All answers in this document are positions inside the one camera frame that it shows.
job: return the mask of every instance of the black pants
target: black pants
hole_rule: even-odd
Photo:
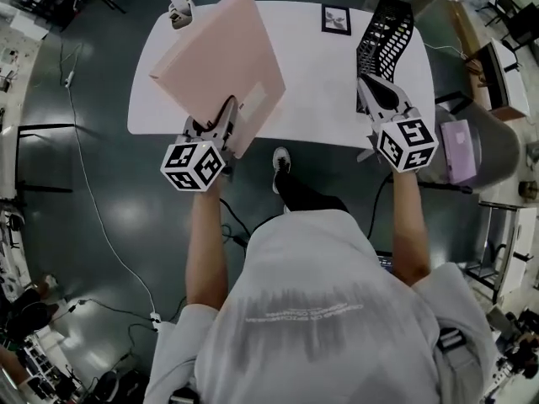
[[[343,202],[335,196],[324,196],[307,187],[289,173],[279,172],[275,186],[290,211],[342,210],[348,212]]]

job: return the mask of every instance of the cable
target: cable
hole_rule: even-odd
[[[135,339],[131,335],[131,328],[132,327],[143,327],[144,329],[147,329],[148,331],[157,332],[157,330],[154,329],[153,327],[147,327],[146,325],[143,325],[142,323],[132,323],[132,324],[130,324],[127,327],[127,335],[129,336],[129,341],[131,341],[131,348],[129,349],[129,353],[131,353],[133,351],[133,349],[135,348],[135,346],[136,346]]]
[[[232,228],[229,224],[225,223],[224,225],[221,225],[221,234],[226,238],[225,241],[223,241],[223,244],[226,244],[230,238],[232,238]]]
[[[57,320],[62,319],[66,314],[71,313],[72,311],[67,310],[64,314],[59,315],[56,319],[52,319],[50,323],[56,322]]]
[[[106,308],[107,310],[111,310],[111,311],[114,311],[116,313],[124,313],[124,314],[131,314],[132,316],[134,317],[138,317],[139,319],[142,319],[142,320],[146,320],[148,322],[153,322],[153,320],[150,318],[150,317],[144,317],[144,316],[141,316],[140,314],[137,314],[133,311],[128,311],[128,310],[119,310],[117,308],[112,308],[111,306],[107,306],[106,304],[104,304],[103,302],[100,302],[98,300],[95,300],[95,299],[91,299],[91,298],[88,298],[87,300],[78,300],[77,304],[80,305],[80,306],[83,306],[84,304],[86,304],[86,302],[88,301],[92,301],[93,303],[97,304],[98,306],[102,306],[103,308]]]
[[[64,86],[64,72],[63,72],[63,67],[62,67],[62,63],[66,62],[67,60],[69,60],[71,58],[71,56],[73,54],[75,54],[75,52],[77,52],[79,50],[79,48],[81,48],[83,46],[83,43],[79,43],[77,44],[77,46],[75,46],[75,48],[69,53],[67,54],[67,56],[65,56],[64,58],[62,58],[62,54],[63,54],[63,49],[64,49],[64,43],[63,41],[60,42],[60,58],[58,59],[58,69],[60,71],[60,86],[63,87]],[[54,66],[50,66],[44,73],[42,76],[42,79],[41,81],[39,81],[38,83],[36,83],[35,85],[32,85],[32,88],[36,88],[36,87],[39,87],[39,85],[41,85],[43,83],[43,81],[45,80],[45,75],[47,75],[52,69],[54,69],[56,67],[56,65]]]
[[[376,219],[376,206],[378,205],[380,194],[382,193],[382,189],[384,188],[384,186],[391,180],[391,177],[392,177],[392,173],[389,173],[389,175],[387,175],[384,178],[384,180],[382,181],[382,184],[380,184],[378,193],[376,193],[376,197],[374,198],[374,206],[372,207],[371,226],[369,227],[369,233],[367,234],[367,239],[371,239],[372,229],[374,227],[374,220]]]
[[[84,400],[86,399],[86,397],[88,397],[88,395],[90,395],[90,389],[92,389],[93,383],[94,383],[96,380],[99,381],[99,379],[98,379],[97,377],[94,377],[94,378],[92,379],[92,383],[90,383],[90,386],[89,386],[88,388],[86,388],[86,387],[84,388],[84,389],[86,389],[86,391],[82,394],[82,396],[81,396],[79,402],[84,402]]]
[[[464,54],[463,51],[461,50],[458,50],[457,48],[453,47],[453,46],[449,46],[449,45],[446,45],[446,46],[432,46],[432,45],[429,45],[428,43],[424,42],[423,43],[425,46],[428,46],[429,48],[432,48],[433,50],[443,50],[445,48],[451,48],[452,50],[454,50],[455,52],[459,53],[461,55],[461,58],[463,60],[466,60],[468,57],[466,54]]]
[[[176,312],[166,322],[171,322],[172,320],[174,320],[174,318],[178,315],[178,313],[180,312],[182,308],[182,305],[184,304],[186,300],[187,300],[186,296],[184,296],[181,300],[179,300],[179,304],[178,304],[178,308],[176,309]]]
[[[223,205],[227,207],[227,210],[228,212],[230,212],[231,216],[234,217],[234,219],[242,226],[242,228],[245,230],[245,233],[247,233],[247,235],[251,237],[251,232],[248,231],[247,227],[243,224],[243,222],[238,219],[237,215],[234,214],[234,211],[232,211],[232,208],[230,207],[230,205],[222,198],[219,198],[219,200],[221,201]]]
[[[90,187],[90,182],[88,181],[88,175],[86,174],[86,168],[84,166],[84,159],[83,159],[83,149],[81,148],[81,141],[78,137],[78,130],[77,130],[77,111],[75,110],[75,105],[73,104],[73,98],[72,98],[72,95],[71,95],[71,88],[70,87],[67,87],[67,93],[69,95],[69,103],[71,105],[71,109],[73,111],[73,123],[75,125],[74,129],[75,129],[75,136],[77,138],[77,147],[78,147],[78,155],[80,156],[80,160],[81,160],[81,166],[83,168],[83,175],[84,175],[84,181],[86,181],[86,186],[88,187],[88,192],[90,193],[90,197],[92,198],[92,202],[93,202],[93,207],[95,208],[95,213],[98,217],[98,220],[99,220],[99,224],[101,225],[101,230],[103,231],[103,235],[104,235],[104,239],[105,241],[107,242],[107,244],[109,244],[109,247],[110,247],[110,250],[112,251],[112,253],[116,256],[116,258],[118,259],[118,262],[121,263],[121,265],[127,269],[141,284],[142,284],[142,287],[144,287],[144,289],[146,289],[146,292],[148,293],[148,296],[150,298],[150,304],[152,305],[152,311],[153,312],[156,312],[155,311],[155,305],[153,303],[153,296],[152,296],[152,292],[148,289],[148,286],[146,286],[146,283],[144,283],[144,281],[142,280],[142,278],[135,272],[133,271],[131,268],[129,268],[123,260],[121,260],[121,257],[118,255],[118,253],[115,251],[114,247],[112,247],[112,244],[110,243],[110,239],[109,239],[109,236],[107,235],[107,231],[105,230],[104,228],[104,223],[103,223],[103,219],[101,218],[101,214],[99,213],[99,208],[98,208],[98,204],[97,202],[95,201],[95,197],[93,196],[93,192],[92,192],[92,188]]]

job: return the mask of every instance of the picture frame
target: picture frame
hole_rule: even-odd
[[[350,9],[331,4],[322,4],[322,31],[351,36]]]

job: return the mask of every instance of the white t-shirt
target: white t-shirt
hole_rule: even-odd
[[[436,347],[441,327],[466,338],[452,356]],[[299,211],[253,234],[220,311],[186,306],[163,324],[145,403],[188,380],[204,403],[475,403],[493,361],[456,265],[409,288],[351,215]]]

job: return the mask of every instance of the white table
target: white table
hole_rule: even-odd
[[[537,208],[522,208],[516,211],[515,223],[511,227],[512,232],[509,244],[510,255],[499,287],[499,296],[503,296],[519,289],[524,279],[527,262],[516,258],[513,253],[517,252],[524,256],[531,252],[533,234],[536,229]]]
[[[286,85],[283,98],[258,137],[371,149],[367,139],[372,132],[371,120],[355,112],[355,49],[371,13],[351,9],[352,35],[346,36],[321,31],[320,4],[258,5]],[[194,22],[212,6],[197,7]],[[184,131],[188,114],[148,76],[180,36],[181,30],[173,30],[167,14],[157,19],[148,36],[131,87],[127,127],[134,135],[178,135]],[[434,129],[434,86],[429,59],[416,29],[398,61],[394,82]]]
[[[505,89],[507,91],[507,101],[511,108],[520,111],[524,115],[530,115],[530,105],[526,95],[526,88],[522,81],[522,76],[518,70],[506,72],[504,69],[516,63],[516,56],[513,51],[508,50],[496,39],[490,41],[494,48],[494,54],[498,59],[500,68],[502,69],[502,77],[504,79]]]

